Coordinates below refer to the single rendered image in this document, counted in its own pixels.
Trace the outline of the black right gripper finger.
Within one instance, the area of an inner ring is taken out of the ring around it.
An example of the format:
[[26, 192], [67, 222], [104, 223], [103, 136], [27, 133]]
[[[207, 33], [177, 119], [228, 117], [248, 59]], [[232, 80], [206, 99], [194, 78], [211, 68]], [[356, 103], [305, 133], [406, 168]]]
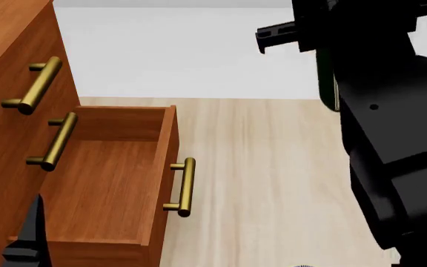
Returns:
[[296, 22], [286, 22], [258, 28], [255, 37], [259, 52], [265, 54], [267, 47], [297, 42]]

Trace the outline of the brown wooden cabinet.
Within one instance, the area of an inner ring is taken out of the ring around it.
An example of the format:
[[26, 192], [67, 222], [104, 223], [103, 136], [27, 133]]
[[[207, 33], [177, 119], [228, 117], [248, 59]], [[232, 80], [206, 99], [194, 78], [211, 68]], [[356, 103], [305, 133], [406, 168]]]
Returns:
[[[62, 60], [56, 75], [31, 115], [3, 108], [3, 99], [22, 99], [39, 72], [29, 64]], [[0, 0], [0, 267], [10, 237], [19, 232], [46, 172], [26, 158], [44, 156], [58, 119], [79, 105], [53, 0]]]

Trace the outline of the open wooden drawer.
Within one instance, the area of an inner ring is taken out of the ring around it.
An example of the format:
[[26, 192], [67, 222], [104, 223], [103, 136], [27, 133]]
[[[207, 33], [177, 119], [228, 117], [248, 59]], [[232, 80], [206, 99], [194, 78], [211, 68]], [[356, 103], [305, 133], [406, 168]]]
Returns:
[[38, 192], [52, 267], [159, 267], [179, 150], [175, 107], [71, 112], [76, 126]]

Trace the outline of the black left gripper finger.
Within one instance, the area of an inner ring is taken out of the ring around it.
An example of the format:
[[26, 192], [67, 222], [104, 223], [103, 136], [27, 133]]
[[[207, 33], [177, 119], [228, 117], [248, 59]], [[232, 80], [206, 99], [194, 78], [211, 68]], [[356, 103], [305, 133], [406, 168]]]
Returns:
[[31, 204], [16, 241], [26, 260], [39, 262], [39, 267], [52, 267], [44, 218], [44, 202], [38, 195]]

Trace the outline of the dark green wine bottle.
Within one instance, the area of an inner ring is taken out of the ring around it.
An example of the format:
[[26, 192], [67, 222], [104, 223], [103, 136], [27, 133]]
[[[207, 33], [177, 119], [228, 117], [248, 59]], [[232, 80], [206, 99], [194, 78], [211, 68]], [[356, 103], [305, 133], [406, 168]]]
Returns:
[[331, 52], [328, 48], [316, 50], [317, 78], [320, 100], [330, 111], [340, 112], [340, 98]]

